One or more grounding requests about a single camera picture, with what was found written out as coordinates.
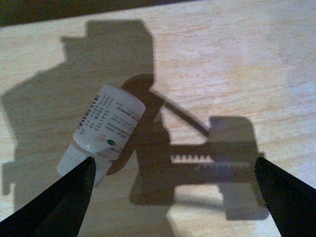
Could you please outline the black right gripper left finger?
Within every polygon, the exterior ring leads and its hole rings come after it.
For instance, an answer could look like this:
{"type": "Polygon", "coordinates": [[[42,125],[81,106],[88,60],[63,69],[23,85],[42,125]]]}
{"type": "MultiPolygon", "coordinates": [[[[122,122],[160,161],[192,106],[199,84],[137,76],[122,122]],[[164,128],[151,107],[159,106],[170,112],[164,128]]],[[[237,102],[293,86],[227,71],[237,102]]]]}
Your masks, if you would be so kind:
{"type": "Polygon", "coordinates": [[[2,237],[76,237],[90,203],[96,174],[86,158],[24,207],[1,221],[2,237]]]}

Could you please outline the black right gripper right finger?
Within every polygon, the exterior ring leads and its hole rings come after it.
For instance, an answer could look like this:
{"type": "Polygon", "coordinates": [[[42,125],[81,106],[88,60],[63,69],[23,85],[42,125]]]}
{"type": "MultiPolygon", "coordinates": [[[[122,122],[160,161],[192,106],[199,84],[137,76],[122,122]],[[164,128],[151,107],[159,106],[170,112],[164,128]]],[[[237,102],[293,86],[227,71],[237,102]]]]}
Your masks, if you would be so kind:
{"type": "Polygon", "coordinates": [[[255,176],[265,205],[282,237],[316,235],[316,190],[263,157],[255,176]]]}

